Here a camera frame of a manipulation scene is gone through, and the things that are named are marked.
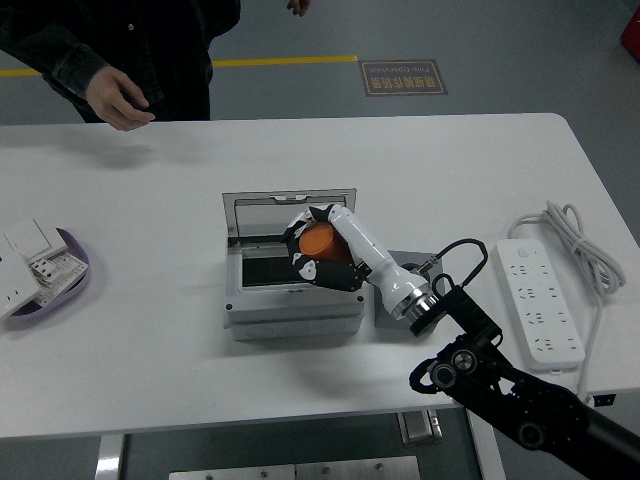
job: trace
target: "power strip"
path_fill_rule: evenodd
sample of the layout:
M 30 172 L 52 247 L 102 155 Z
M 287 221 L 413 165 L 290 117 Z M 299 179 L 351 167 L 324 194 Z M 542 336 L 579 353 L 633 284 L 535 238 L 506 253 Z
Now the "power strip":
M 542 243 L 500 240 L 493 259 L 527 366 L 552 371 L 580 365 L 584 347 Z

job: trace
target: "orange object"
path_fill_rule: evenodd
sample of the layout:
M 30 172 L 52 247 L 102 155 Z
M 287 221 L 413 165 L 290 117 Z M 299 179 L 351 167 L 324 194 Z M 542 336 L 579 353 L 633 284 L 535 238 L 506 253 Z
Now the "orange object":
M 307 228 L 299 245 L 300 251 L 313 260 L 353 262 L 349 247 L 330 223 L 316 223 Z

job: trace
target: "screw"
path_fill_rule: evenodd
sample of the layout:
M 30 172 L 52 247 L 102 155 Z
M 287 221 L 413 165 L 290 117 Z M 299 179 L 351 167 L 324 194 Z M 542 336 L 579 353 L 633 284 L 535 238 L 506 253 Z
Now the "screw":
M 461 352 L 453 359 L 453 364 L 463 372 L 473 367 L 473 355 L 469 352 Z

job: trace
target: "table leg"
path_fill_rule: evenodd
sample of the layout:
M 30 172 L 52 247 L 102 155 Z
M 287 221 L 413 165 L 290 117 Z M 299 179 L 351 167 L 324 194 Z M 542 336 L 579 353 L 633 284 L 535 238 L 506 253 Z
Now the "table leg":
M 467 417 L 482 478 L 506 480 L 493 427 L 469 410 L 467 410 Z
M 100 439 L 96 480 L 118 480 L 122 463 L 124 434 L 103 435 Z

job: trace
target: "box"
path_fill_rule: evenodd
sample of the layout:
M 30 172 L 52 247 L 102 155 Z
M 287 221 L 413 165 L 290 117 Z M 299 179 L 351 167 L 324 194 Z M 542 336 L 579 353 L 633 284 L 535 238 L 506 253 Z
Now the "box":
M 355 209 L 355 189 L 223 194 L 227 219 L 225 328 L 235 340 L 355 333 L 362 289 L 342 292 L 300 278 L 280 238 L 309 206 Z
M 620 41 L 636 57 L 636 60 L 640 61 L 640 8 L 631 18 L 631 22 L 622 33 Z

